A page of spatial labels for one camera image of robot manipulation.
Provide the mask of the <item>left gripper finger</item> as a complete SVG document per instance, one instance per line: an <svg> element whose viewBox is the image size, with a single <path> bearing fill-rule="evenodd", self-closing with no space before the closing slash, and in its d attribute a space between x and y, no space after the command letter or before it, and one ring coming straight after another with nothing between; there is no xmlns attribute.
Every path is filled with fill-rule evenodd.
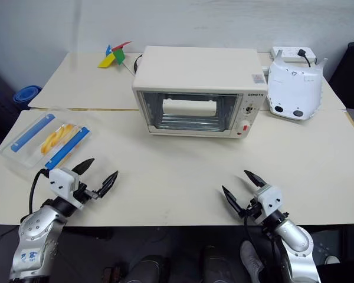
<svg viewBox="0 0 354 283"><path fill-rule="evenodd" d="M71 170L71 174L73 176L81 176L89 169L89 167L94 162L94 160L95 160L95 158L90 158L90 159L87 159L87 160L79 163Z"/></svg>
<svg viewBox="0 0 354 283"><path fill-rule="evenodd" d="M117 177L118 177L119 171L115 171L113 174L108 176L106 180L102 183L101 188L96 192L96 195L98 198L103 198L105 194L113 187Z"/></svg>

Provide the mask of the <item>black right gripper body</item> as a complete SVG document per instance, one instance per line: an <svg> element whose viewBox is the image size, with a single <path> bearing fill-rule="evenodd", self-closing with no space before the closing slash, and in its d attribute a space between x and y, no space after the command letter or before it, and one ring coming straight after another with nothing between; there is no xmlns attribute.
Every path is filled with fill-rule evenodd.
<svg viewBox="0 0 354 283"><path fill-rule="evenodd" d="M244 225L247 226L249 220L252 219L253 221L259 218L263 212L262 204L257 201L255 198L250 200L250 203L247 205L246 208L241 209L241 217L244 219Z"/></svg>

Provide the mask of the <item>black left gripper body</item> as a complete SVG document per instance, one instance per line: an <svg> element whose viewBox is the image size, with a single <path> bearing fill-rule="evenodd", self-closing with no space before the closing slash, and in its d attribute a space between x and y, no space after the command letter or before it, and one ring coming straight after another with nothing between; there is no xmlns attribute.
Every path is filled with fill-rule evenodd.
<svg viewBox="0 0 354 283"><path fill-rule="evenodd" d="M79 182L78 189L74 191L73 196L75 200L81 204L85 204L91 199L97 199L99 194L95 191L88 190L85 183Z"/></svg>

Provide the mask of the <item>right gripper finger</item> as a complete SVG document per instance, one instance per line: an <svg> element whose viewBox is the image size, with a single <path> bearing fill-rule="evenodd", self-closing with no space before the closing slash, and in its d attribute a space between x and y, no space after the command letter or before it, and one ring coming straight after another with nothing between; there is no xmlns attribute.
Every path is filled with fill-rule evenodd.
<svg viewBox="0 0 354 283"><path fill-rule="evenodd" d="M266 185L266 182L261 177L254 174L253 172L248 171L248 170L244 170L244 173L254 183L255 186L262 188L263 186Z"/></svg>
<svg viewBox="0 0 354 283"><path fill-rule="evenodd" d="M235 210L236 214L240 217L244 217L244 209L237 203L235 196L225 187L222 186L223 193L227 199L227 202Z"/></svg>

